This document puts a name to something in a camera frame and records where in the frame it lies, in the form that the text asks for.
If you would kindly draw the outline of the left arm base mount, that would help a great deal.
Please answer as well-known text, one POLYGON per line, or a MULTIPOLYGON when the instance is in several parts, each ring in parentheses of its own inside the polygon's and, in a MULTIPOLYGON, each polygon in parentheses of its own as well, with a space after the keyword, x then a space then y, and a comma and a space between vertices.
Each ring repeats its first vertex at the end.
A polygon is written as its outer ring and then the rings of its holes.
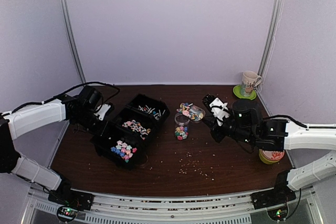
POLYGON ((94 195, 72 189, 71 181, 62 174, 59 176, 61 182, 55 190, 46 186, 42 188, 48 194, 49 201, 60 204, 56 210, 58 220, 61 223, 69 223, 74 221, 81 211, 91 210, 94 195))

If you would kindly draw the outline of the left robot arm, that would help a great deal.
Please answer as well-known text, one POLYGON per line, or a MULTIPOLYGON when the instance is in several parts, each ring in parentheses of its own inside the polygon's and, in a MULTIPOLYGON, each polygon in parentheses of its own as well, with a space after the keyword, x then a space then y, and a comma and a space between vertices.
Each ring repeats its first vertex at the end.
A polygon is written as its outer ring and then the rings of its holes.
POLYGON ((102 135, 113 109, 97 87, 86 85, 77 95, 66 91, 1 113, 1 173, 55 190, 58 200, 71 205, 76 199, 75 192, 62 185, 64 178, 41 158, 51 157, 57 145, 56 132, 68 123, 78 124, 93 135, 102 135))

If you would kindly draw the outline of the black three-compartment candy bin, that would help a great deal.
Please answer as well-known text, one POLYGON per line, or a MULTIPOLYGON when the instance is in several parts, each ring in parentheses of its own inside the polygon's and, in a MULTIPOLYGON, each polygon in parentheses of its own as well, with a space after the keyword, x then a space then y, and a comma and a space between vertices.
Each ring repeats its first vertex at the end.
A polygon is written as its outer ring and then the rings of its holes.
POLYGON ((166 103, 143 94, 138 94, 113 119, 109 121, 109 131, 107 135, 93 136, 90 142, 94 145, 98 156, 105 157, 115 163, 118 167, 132 169, 136 166, 136 163, 145 156, 147 147, 152 140, 154 140, 155 135, 169 115, 170 111, 166 103), (140 112, 138 110, 139 105, 147 105, 151 108, 158 108, 161 110, 166 109, 166 112, 159 120, 156 120, 153 116, 140 112), (145 128, 151 129, 151 133, 146 140, 142 140, 138 134, 122 127, 123 122, 131 120, 136 120, 145 128), (122 158, 118 157, 110 150, 110 148, 115 146, 119 140, 135 146, 138 149, 128 163, 124 162, 122 158))

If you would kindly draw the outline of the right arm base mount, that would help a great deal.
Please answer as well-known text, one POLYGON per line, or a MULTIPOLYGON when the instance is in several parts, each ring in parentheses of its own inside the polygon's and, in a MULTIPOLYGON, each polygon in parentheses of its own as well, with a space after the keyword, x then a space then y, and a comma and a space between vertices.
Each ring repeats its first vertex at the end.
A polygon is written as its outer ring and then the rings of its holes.
POLYGON ((285 222, 290 219, 297 211, 301 202, 302 190, 299 189, 297 204, 290 213, 288 203, 297 199, 296 191, 289 188, 287 177, 290 170, 279 173, 273 189, 259 191, 250 195, 254 209, 269 208, 268 217, 276 222, 285 222))

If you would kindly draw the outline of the metal scoop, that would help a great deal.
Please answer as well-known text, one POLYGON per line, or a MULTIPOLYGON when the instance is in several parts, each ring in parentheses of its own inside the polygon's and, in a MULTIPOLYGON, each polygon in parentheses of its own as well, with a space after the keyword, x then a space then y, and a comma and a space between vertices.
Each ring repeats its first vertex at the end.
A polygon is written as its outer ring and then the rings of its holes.
POLYGON ((190 121, 200 123, 204 119, 205 111, 194 105, 193 103, 181 103, 180 107, 176 109, 177 113, 187 117, 190 121))

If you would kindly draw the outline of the clear plastic jar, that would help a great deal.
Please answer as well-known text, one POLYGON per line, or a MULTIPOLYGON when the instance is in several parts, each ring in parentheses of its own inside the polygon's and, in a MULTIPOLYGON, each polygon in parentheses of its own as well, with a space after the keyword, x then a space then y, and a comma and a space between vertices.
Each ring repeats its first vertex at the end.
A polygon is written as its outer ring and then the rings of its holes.
POLYGON ((181 113, 177 113, 174 117, 175 129, 174 135, 177 140, 183 141, 189 137, 189 123, 190 120, 188 117, 184 116, 181 113))

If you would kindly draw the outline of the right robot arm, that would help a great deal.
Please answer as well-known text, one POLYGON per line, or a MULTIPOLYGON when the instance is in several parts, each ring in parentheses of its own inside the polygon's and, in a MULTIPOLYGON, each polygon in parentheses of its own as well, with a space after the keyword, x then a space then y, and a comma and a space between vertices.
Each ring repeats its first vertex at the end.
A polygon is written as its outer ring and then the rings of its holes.
POLYGON ((276 187, 269 192, 272 203, 281 203, 289 196, 289 190, 299 190, 335 174, 334 124, 304 124, 288 115, 263 117, 259 104, 247 99, 237 100, 228 108, 220 98, 206 95, 202 103, 211 113, 204 123, 217 143, 229 137, 263 151, 329 151, 305 166, 279 173, 276 187))

